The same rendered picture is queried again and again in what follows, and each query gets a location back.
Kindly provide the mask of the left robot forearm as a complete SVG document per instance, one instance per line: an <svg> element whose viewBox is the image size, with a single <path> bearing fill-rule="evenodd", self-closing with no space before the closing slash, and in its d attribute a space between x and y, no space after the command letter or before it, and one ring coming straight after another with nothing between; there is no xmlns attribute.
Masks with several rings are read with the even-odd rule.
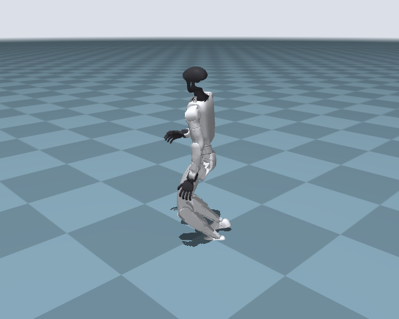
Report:
<svg viewBox="0 0 399 319"><path fill-rule="evenodd" d="M201 153L201 148L198 143L193 143L191 145L191 151L192 151L192 161L188 177L195 179L196 174L201 169L200 165L201 165L201 159L203 159L203 154Z"/></svg>

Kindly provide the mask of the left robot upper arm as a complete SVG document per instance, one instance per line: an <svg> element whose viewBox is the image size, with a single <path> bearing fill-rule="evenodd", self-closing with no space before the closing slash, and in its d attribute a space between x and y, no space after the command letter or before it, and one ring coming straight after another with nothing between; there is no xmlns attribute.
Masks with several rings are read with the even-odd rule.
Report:
<svg viewBox="0 0 399 319"><path fill-rule="evenodd" d="M198 106L190 106L185 112L185 119L188 123L190 133L195 140L193 143L198 143L202 151L204 149L204 140L200 126L200 111L198 110Z"/></svg>

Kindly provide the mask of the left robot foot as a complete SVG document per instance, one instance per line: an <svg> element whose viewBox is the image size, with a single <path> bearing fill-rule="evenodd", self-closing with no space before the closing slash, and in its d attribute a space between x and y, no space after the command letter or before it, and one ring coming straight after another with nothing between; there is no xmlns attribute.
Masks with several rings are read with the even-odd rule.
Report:
<svg viewBox="0 0 399 319"><path fill-rule="evenodd" d="M218 235L218 236L219 236L219 235ZM212 236L211 236L211 237L208 237L208 236L204 237L205 240L213 240L213 241L216 241L216 240L225 240L225 237L224 237L223 235L220 235L220 236L217 237L217 238L219 238L219 239L215 239L215 237L213 238Z"/></svg>

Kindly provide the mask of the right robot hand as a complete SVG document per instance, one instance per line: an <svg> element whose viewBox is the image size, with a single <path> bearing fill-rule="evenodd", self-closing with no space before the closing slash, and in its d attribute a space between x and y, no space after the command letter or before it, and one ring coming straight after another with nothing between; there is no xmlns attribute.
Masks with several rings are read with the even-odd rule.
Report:
<svg viewBox="0 0 399 319"><path fill-rule="evenodd" d="M177 139L177 138L181 138L181 137L183 137L183 138L186 138L185 136L184 136L184 134L187 134L188 133L188 129L185 129L185 130L182 130L182 131L178 131L178 130L170 130L169 132L167 132L167 134L164 136L164 139L165 139L165 141L168 139L168 142L170 141L170 143L172 143L172 141L174 141L175 139Z"/></svg>

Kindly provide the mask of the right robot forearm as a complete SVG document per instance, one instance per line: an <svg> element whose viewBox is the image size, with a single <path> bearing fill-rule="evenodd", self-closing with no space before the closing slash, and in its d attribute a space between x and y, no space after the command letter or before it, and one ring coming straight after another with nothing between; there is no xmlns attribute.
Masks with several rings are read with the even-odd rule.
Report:
<svg viewBox="0 0 399 319"><path fill-rule="evenodd" d="M189 128L187 128L188 130L189 130ZM186 137L186 138L190 138L191 136L190 136L190 130L188 131L188 133L187 134L184 134L184 136Z"/></svg>

